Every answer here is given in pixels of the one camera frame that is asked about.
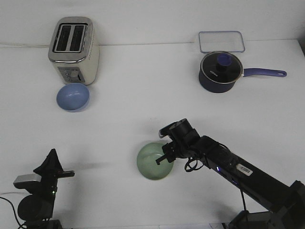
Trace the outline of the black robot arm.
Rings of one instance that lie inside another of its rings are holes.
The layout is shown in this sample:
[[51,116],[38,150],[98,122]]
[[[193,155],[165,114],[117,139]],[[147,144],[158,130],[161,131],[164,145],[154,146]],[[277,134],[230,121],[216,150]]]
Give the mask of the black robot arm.
[[17,176],[13,185],[25,189],[29,195],[18,205],[18,216],[28,229],[61,229],[58,219],[53,219],[58,179],[73,177],[75,172],[64,171],[53,148],[43,163],[32,174]]
[[214,170],[263,206],[265,212],[242,210],[227,226],[229,229],[303,229],[305,227],[305,186],[296,180],[291,186],[232,153],[227,146],[208,136],[199,136],[186,118],[173,122],[159,131],[171,142],[162,146],[164,155],[156,160],[173,162],[187,159],[186,172],[202,166]]

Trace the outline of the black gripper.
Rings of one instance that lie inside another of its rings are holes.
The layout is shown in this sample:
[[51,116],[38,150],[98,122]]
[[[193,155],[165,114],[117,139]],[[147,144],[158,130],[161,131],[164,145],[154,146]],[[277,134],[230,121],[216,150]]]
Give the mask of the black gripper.
[[55,148],[51,149],[43,163],[34,169],[33,172],[41,176],[38,189],[39,194],[55,194],[59,178],[75,176],[73,170],[63,170]]
[[199,134],[186,118],[177,121],[176,128],[173,130],[172,142],[162,146],[164,155],[156,159],[157,165],[164,160],[171,163],[177,158],[195,158],[197,153],[193,149],[193,145],[199,139]]

